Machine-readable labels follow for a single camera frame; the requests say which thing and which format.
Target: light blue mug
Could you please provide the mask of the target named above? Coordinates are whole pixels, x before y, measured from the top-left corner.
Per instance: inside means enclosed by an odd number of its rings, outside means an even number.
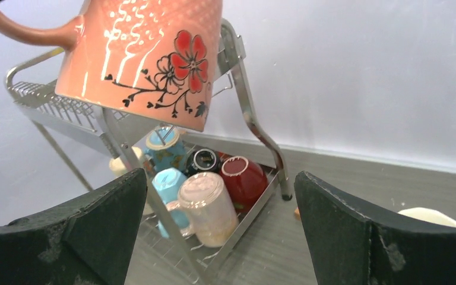
[[[153,184],[154,189],[156,189],[156,192],[158,192],[163,204],[166,205],[178,199],[179,189],[186,179],[187,177],[182,172],[171,167],[157,173],[151,183]],[[189,220],[184,212],[179,210],[171,211],[170,215],[181,229],[182,236],[193,234],[192,228],[189,226]],[[163,227],[161,221],[158,222],[158,229],[160,230],[161,236],[169,238],[169,234]]]
[[[171,167],[186,170],[187,151],[180,136],[179,130],[171,130],[171,126],[158,126],[146,135],[144,153],[152,164],[148,171],[157,173]]]

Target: cup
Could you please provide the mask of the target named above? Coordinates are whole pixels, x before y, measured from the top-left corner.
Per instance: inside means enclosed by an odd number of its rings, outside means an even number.
[[[186,176],[182,172],[175,168],[168,168],[156,173],[152,184],[154,189],[156,189],[156,192],[158,192],[161,201],[164,204],[167,204],[177,200],[179,188],[185,181]],[[182,236],[190,236],[193,234],[192,227],[189,225],[189,220],[184,212],[171,211],[170,215],[180,228]],[[158,221],[158,229],[161,236],[169,238],[169,233],[161,221]]]
[[[268,186],[261,166],[243,156],[225,160],[220,175],[237,213],[249,212]]]
[[[200,172],[219,172],[221,159],[219,155],[208,148],[194,151],[186,160],[186,176],[190,177]]]
[[[414,218],[421,221],[426,221],[428,223],[440,224],[447,227],[456,227],[456,220],[451,217],[448,217],[440,211],[436,211],[428,208],[410,208],[401,210],[398,214]]]
[[[134,151],[135,156],[137,156],[137,159],[139,160],[139,164],[144,165],[146,163],[146,157],[145,157],[143,151],[138,147],[132,147],[132,150]],[[125,165],[123,164],[123,161],[119,157],[117,159],[109,160],[109,169],[114,173],[114,175],[116,177],[120,177],[128,172]],[[149,176],[146,175],[146,177],[147,177],[146,181],[148,182],[148,186],[149,186],[150,179],[149,179]],[[144,204],[144,213],[143,214],[144,215],[153,214],[153,209],[151,208],[151,206],[148,204],[147,201],[146,201],[146,204]]]
[[[65,52],[55,93],[203,131],[217,66],[222,0],[85,0],[62,27],[0,33]]]
[[[181,186],[177,200],[166,206],[169,211],[184,211],[190,231],[209,248],[223,246],[239,224],[223,179],[213,172],[188,178]]]
[[[187,151],[180,130],[172,126],[157,126],[146,135],[144,152],[151,159],[155,172],[175,168],[186,170]]]

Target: dish rack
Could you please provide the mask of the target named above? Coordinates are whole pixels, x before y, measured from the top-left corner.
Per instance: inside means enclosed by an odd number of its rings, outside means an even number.
[[[275,141],[263,131],[256,118],[243,63],[246,55],[242,38],[235,33],[233,26],[226,19],[223,19],[221,23],[219,46],[215,79],[226,76],[230,84],[214,93],[213,96],[227,89],[236,90],[242,115],[248,128],[271,151],[275,167],[262,166],[268,176],[269,186],[250,212],[239,216],[239,226],[226,244],[217,249],[203,246],[194,236],[182,237],[156,190],[153,187],[148,189],[147,200],[154,209],[155,215],[143,217],[138,239],[144,240],[151,251],[193,284],[214,284],[222,263],[255,220],[270,196],[275,193],[277,186],[280,185],[282,199],[286,201],[292,199],[284,156]],[[61,97],[55,94],[56,80],[48,84],[13,82],[14,76],[18,72],[62,52],[64,51],[61,48],[57,48],[10,69],[5,84],[19,109],[34,123],[86,189],[91,191],[93,189],[91,185],[60,148],[46,127],[109,157],[120,157],[128,170],[131,170],[142,167],[131,150],[131,146],[147,134],[148,130],[139,128],[139,126],[143,125],[143,120],[148,121],[149,119]],[[199,147],[188,142],[185,144],[190,150]],[[163,223],[170,239],[161,237],[156,228],[158,219]]]

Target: floral design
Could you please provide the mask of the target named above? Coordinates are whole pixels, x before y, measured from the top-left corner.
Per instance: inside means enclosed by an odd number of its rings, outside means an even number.
[[[207,91],[210,91],[212,85],[208,82],[209,65],[205,58],[207,56],[207,47],[200,35],[192,37],[191,33],[186,30],[178,33],[174,45],[175,52],[162,56],[157,61],[158,72],[154,76],[148,74],[148,69],[141,70],[141,75],[149,83],[148,88],[122,84],[113,79],[112,74],[106,76],[105,80],[111,81],[116,86],[133,89],[134,92],[122,101],[125,107],[130,106],[137,95],[161,93],[156,102],[147,102],[149,109],[171,108],[172,118],[177,118],[178,108],[181,106],[184,107],[184,111],[188,114],[192,114],[193,108],[188,103],[188,95],[202,92],[204,83],[206,83]],[[165,104],[164,100],[168,96],[174,96],[175,100]],[[195,117],[203,116],[207,111],[208,107],[205,102],[200,101],[193,115]]]
[[[202,91],[202,86],[207,82],[208,61],[205,59],[207,48],[199,35],[193,40],[188,31],[182,30],[174,42],[176,51],[170,55],[174,66],[174,74],[180,80],[189,76],[189,89],[192,93]]]

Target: white wall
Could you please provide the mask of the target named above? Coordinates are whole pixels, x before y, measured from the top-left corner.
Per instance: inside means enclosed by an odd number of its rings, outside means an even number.
[[[286,3],[224,2],[246,43],[259,118],[278,143],[456,168],[456,1]],[[54,27],[80,5],[7,0],[0,9]],[[8,68],[48,49],[0,35],[0,224],[83,193],[2,85]],[[57,67],[26,79],[48,82]],[[206,133],[253,139],[239,112],[235,94],[219,95]],[[106,157],[58,138],[95,186],[112,178]]]

